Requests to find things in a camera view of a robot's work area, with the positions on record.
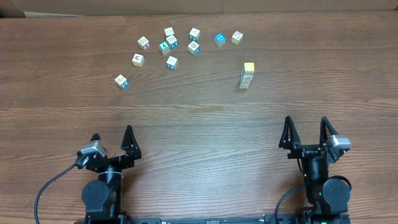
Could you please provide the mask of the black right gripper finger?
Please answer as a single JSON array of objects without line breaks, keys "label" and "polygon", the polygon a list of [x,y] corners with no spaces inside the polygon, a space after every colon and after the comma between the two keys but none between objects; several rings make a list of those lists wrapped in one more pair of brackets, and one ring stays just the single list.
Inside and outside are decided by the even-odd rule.
[{"label": "black right gripper finger", "polygon": [[280,148],[294,148],[301,145],[301,140],[290,116],[285,117],[284,129],[279,142]]},{"label": "black right gripper finger", "polygon": [[338,135],[338,132],[332,126],[326,116],[321,118],[320,122],[320,144],[326,143],[329,137],[332,135]]}]

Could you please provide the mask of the white elephant block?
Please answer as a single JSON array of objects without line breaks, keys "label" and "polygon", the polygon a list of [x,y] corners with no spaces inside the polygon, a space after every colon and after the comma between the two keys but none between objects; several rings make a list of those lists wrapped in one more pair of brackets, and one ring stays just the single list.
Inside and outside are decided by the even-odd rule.
[{"label": "white elephant block", "polygon": [[252,80],[252,77],[249,77],[249,76],[247,76],[247,77],[242,77],[241,80],[240,80],[240,84],[241,84],[241,83],[245,83],[245,84],[249,84],[249,85],[250,85],[251,80]]}]

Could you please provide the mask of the plain white front block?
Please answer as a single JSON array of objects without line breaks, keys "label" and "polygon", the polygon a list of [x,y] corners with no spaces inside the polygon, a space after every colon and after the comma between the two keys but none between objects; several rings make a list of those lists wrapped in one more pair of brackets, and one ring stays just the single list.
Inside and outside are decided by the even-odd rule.
[{"label": "plain white front block", "polygon": [[254,76],[253,71],[242,70],[241,72],[241,80],[252,80],[253,76]]}]

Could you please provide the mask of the plain white block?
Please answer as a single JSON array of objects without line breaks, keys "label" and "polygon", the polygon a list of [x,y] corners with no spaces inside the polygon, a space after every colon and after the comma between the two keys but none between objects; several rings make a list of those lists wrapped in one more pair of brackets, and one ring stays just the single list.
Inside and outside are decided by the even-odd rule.
[{"label": "plain white block", "polygon": [[253,71],[242,70],[241,72],[241,80],[252,80],[253,76],[254,76]]},{"label": "plain white block", "polygon": [[177,65],[178,65],[178,59],[173,56],[169,56],[166,61],[167,68],[175,70],[177,68]]}]

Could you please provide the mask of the yellow top block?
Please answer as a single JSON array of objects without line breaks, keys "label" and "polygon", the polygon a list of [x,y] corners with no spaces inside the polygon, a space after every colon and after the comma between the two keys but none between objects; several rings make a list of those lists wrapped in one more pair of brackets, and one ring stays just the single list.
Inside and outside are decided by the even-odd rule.
[{"label": "yellow top block", "polygon": [[245,76],[253,76],[254,71],[255,71],[254,62],[245,62],[244,63],[243,73],[245,74]]}]

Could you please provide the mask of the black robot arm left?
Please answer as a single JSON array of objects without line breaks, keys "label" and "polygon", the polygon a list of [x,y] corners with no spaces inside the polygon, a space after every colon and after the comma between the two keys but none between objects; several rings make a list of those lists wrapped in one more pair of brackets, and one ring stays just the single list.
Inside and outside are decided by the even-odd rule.
[{"label": "black robot arm left", "polygon": [[160,218],[132,218],[122,211],[123,170],[134,167],[134,161],[141,158],[141,150],[135,139],[132,127],[127,126],[121,143],[126,153],[108,158],[106,148],[100,142],[100,135],[94,134],[90,143],[77,152],[76,164],[79,169],[86,168],[96,172],[98,178],[87,183],[81,193],[85,204],[83,223],[295,223],[295,215],[273,214],[259,218],[204,218],[162,220]]}]

